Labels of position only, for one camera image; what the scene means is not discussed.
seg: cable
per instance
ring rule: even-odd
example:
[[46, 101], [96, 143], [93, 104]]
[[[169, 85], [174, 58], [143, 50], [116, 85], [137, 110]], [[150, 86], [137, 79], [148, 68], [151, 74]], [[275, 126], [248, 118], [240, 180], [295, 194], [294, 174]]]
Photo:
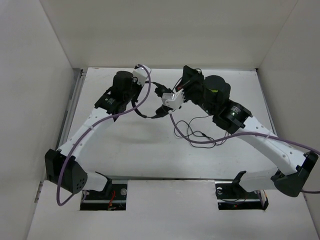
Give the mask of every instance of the cable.
[[[207, 138], [208, 140], [214, 140], [213, 137], [207, 136], [207, 135], [206, 135], [205, 133], [203, 133], [202, 131], [199, 131], [199, 130], [193, 131], [193, 129], [191, 128], [191, 122], [192, 122], [193, 120], [195, 120], [195, 119], [204, 119], [204, 118], [207, 118], [207, 117], [210, 117], [210, 115], [208, 115], [208, 116], [197, 116], [197, 117], [194, 117], [194, 118], [192, 118], [192, 119], [189, 121], [189, 123], [187, 123], [185, 120], [180, 120], [180, 121], [178, 121], [176, 124], [178, 125], [179, 123], [185, 123], [185, 124], [187, 125], [187, 135], [186, 135], [186, 137], [187, 137], [188, 139], [190, 139], [190, 136], [195, 136], [195, 137], [199, 137], [199, 138]], [[182, 136], [179, 136], [179, 135], [177, 134], [176, 128], [173, 129], [173, 132], [174, 132], [175, 136], [177, 136], [178, 138], [183, 138]], [[194, 147], [194, 148], [212, 149], [212, 148], [214, 148], [215, 146], [220, 146], [220, 145], [224, 144], [225, 142], [226, 142], [226, 140], [224, 140], [224, 141], [222, 141], [222, 142], [220, 142], [220, 143], [213, 142], [213, 143], [212, 143], [212, 144], [213, 144], [212, 146], [196, 146], [196, 145], [194, 145], [192, 142], [189, 142], [189, 144], [190, 144], [192, 147]]]
[[[221, 141], [224, 141], [224, 140], [227, 140], [227, 139], [231, 139], [231, 138], [235, 138], [235, 137], [239, 137], [239, 136], [254, 135], [254, 136], [259, 136], [259, 137], [264, 137], [264, 138], [268, 137], [269, 139], [277, 140], [277, 141], [284, 142], [284, 143], [287, 143], [287, 144], [290, 144], [290, 145], [295, 145], [295, 146], [298, 146], [300, 148], [307, 149], [309, 151], [315, 152], [317, 155], [320, 155], [320, 151], [314, 149], [313, 147], [310, 147], [310, 146], [307, 146], [307, 145], [304, 145], [304, 144], [301, 144], [301, 143], [298, 143], [298, 142], [295, 142], [295, 141], [286, 140], [286, 139], [283, 139], [283, 138], [280, 138], [280, 137], [277, 137], [277, 136], [270, 136], [270, 135], [267, 135], [267, 134], [263, 134], [263, 133], [259, 133], [259, 132], [253, 132], [253, 131], [235, 133], [235, 134], [232, 134], [232, 135], [229, 135], [229, 136], [224, 136], [224, 137], [221, 137], [221, 138], [218, 138], [218, 139], [215, 139], [215, 140], [195, 141], [195, 140], [192, 140], [192, 139], [186, 137], [180, 131], [180, 129], [178, 128], [178, 126], [177, 126], [172, 114], [170, 113], [169, 115], [170, 115], [170, 119], [171, 119], [171, 122], [172, 122], [174, 128], [178, 131], [178, 133], [181, 135], [181, 137], [183, 137], [185, 140], [187, 140], [190, 143], [194, 143], [194, 144], [211, 144], [211, 143], [221, 142]], [[305, 193], [305, 194], [320, 194], [320, 191], [301, 190], [301, 192]]]
[[116, 191], [113, 190], [113, 192], [112, 192], [112, 197], [111, 197], [111, 199], [110, 199], [110, 201], [109, 201], [108, 208], [110, 208], [110, 207], [112, 206], [112, 202], [113, 202], [113, 200], [115, 199], [115, 197], [116, 197]]
[[301, 190], [304, 194], [320, 194], [320, 191], [307, 191], [307, 190]]
[[135, 107], [127, 110], [127, 111], [124, 111], [122, 113], [118, 113], [118, 114], [114, 114], [114, 115], [109, 115], [107, 117], [104, 117], [98, 121], [96, 121], [91, 127], [89, 127], [80, 137], [79, 139], [74, 143], [74, 145], [72, 146], [69, 154], [66, 156], [64, 162], [63, 162], [63, 165], [61, 167], [61, 170], [60, 170], [60, 174], [59, 174], [59, 178], [58, 178], [58, 182], [57, 182], [57, 185], [56, 185], [56, 203], [59, 205], [59, 206], [63, 206], [65, 205], [73, 196], [74, 194], [71, 194], [64, 202], [60, 202], [60, 190], [61, 190], [61, 183], [62, 183], [62, 178], [64, 176], [64, 173], [65, 173], [65, 170], [66, 170], [66, 167], [67, 167], [67, 164], [69, 162], [69, 159], [70, 157], [72, 156], [72, 153], [75, 151], [75, 149], [77, 148], [78, 144], [81, 142], [81, 140], [95, 127], [97, 126], [98, 124], [108, 120], [108, 119], [112, 119], [112, 118], [117, 118], [119, 116], [122, 116], [122, 115], [125, 115], [125, 114], [128, 114], [132, 111], [134, 111], [135, 109], [137, 109], [138, 107], [140, 107], [148, 98], [149, 94], [150, 94], [150, 89], [151, 89], [151, 77], [150, 77], [150, 73], [149, 71], [141, 64], [138, 64], [139, 67], [141, 67], [147, 74], [148, 76], [148, 90], [147, 90], [147, 93], [144, 97], [144, 99]]
[[175, 83], [174, 87], [172, 88], [171, 92], [174, 93], [174, 90], [176, 86], [179, 84], [179, 82], [182, 80], [182, 77], [179, 78], [179, 80]]

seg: white enclosure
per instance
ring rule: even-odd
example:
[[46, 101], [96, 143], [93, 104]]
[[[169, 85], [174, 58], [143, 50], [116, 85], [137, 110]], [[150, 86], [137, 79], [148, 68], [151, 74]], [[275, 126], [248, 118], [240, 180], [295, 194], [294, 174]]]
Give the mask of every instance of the white enclosure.
[[297, 0], [40, 0], [73, 67], [257, 68]]

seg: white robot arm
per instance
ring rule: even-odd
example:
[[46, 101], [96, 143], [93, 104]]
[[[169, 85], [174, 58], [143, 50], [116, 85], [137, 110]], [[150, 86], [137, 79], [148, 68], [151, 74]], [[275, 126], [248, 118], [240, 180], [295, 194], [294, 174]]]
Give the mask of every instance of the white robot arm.
[[278, 189], [290, 197], [298, 196], [318, 160], [315, 152], [304, 153], [279, 141], [248, 109], [229, 99], [231, 87], [220, 76], [204, 78], [200, 71], [184, 66], [183, 76], [175, 90], [166, 91], [161, 97], [163, 105], [169, 108], [168, 113], [179, 109], [182, 103], [192, 101], [212, 115], [218, 127], [231, 134], [227, 138], [244, 140], [274, 163], [272, 169], [240, 172], [233, 181], [234, 188], [240, 186], [248, 193]]

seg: black wire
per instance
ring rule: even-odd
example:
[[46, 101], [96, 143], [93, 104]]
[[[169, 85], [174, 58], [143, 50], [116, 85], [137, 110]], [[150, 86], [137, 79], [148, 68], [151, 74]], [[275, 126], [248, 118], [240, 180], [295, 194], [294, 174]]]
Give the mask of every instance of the black wire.
[[[202, 131], [199, 131], [199, 130], [196, 130], [196, 131], [193, 131], [192, 127], [190, 126], [191, 122], [195, 119], [204, 119], [204, 118], [207, 118], [207, 117], [210, 117], [210, 115], [208, 116], [197, 116], [197, 117], [194, 117], [190, 120], [190, 122], [186, 122], [185, 120], [180, 120], [176, 123], [176, 125], [178, 125], [179, 123], [185, 123], [187, 125], [187, 134], [186, 134], [186, 137], [188, 139], [190, 139], [190, 136], [195, 136], [195, 137], [198, 137], [198, 138], [206, 138], [208, 139], [209, 141], [214, 141], [215, 139], [211, 136], [207, 136], [205, 133], [203, 133]], [[178, 133], [176, 132], [176, 128], [173, 129], [173, 132], [174, 132], [174, 135], [176, 135], [178, 138], [182, 138], [182, 136], [178, 135]], [[213, 143], [209, 143], [209, 144], [212, 144], [212, 146], [197, 146], [197, 145], [194, 145], [192, 142], [189, 142], [189, 144], [194, 147], [194, 148], [199, 148], [199, 149], [212, 149], [214, 148], [215, 146], [220, 146], [222, 144], [224, 144], [226, 142], [226, 140], [220, 142], [220, 143], [216, 143], [216, 142], [213, 142]]]
[[181, 81], [182, 77], [179, 78], [179, 80], [175, 83], [174, 87], [172, 88], [171, 92], [174, 93], [174, 90], [176, 88], [176, 86], [178, 85], [178, 83]]
[[233, 201], [229, 201], [229, 200], [224, 200], [224, 199], [221, 199], [221, 198], [218, 198], [218, 200], [221, 200], [221, 201], [224, 201], [224, 202], [227, 202], [227, 203], [234, 203], [236, 201], [238, 201], [240, 198], [236, 199], [236, 200], [233, 200]]
[[306, 191], [306, 190], [301, 190], [302, 193], [304, 194], [320, 194], [320, 191]]

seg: cable tie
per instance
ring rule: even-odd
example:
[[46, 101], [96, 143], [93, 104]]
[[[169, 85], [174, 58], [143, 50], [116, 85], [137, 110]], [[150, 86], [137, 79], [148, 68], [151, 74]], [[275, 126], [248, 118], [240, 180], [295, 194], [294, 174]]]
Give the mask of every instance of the cable tie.
[[268, 140], [271, 134], [272, 134], [272, 130], [270, 129], [266, 137], [263, 139], [263, 143]]

